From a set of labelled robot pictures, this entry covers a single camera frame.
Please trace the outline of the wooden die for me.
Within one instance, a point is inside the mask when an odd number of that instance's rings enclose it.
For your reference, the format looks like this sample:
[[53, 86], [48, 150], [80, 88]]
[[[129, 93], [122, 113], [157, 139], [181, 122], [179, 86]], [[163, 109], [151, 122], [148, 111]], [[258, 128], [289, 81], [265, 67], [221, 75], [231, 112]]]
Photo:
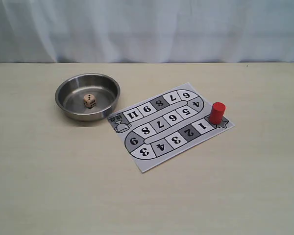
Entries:
[[85, 107], [91, 109], [96, 105], [96, 98], [93, 94], [86, 94], [83, 98]]

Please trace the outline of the red cylinder game piece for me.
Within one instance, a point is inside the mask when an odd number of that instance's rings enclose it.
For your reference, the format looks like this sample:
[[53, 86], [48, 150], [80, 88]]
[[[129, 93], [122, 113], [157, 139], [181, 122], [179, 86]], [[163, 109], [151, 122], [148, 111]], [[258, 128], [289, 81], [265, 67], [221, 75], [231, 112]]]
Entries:
[[214, 125], [219, 125], [222, 121], [226, 106], [221, 102], [215, 102], [212, 105], [209, 115], [209, 122]]

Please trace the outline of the paper number game board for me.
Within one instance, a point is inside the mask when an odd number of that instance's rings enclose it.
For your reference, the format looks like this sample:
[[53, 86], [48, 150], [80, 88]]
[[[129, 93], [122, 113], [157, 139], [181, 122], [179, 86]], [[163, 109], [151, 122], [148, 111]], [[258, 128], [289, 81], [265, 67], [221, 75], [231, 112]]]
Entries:
[[144, 173], [235, 126], [226, 117], [211, 124], [211, 108], [186, 83], [112, 113], [107, 120]]

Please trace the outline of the stainless steel round bowl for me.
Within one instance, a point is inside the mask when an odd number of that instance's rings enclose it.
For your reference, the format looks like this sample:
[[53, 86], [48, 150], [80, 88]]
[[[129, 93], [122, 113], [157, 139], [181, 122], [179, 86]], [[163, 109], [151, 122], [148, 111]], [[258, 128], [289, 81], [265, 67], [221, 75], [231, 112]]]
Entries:
[[85, 73], [64, 81], [55, 92], [55, 101], [73, 120], [97, 121], [114, 111], [120, 94], [120, 86], [112, 77]]

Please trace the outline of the white curtain backdrop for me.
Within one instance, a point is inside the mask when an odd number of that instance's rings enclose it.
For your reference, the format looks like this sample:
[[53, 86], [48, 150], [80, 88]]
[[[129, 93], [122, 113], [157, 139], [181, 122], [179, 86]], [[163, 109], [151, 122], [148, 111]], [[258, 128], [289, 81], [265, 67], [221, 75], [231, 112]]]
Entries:
[[0, 62], [294, 62], [294, 0], [0, 0]]

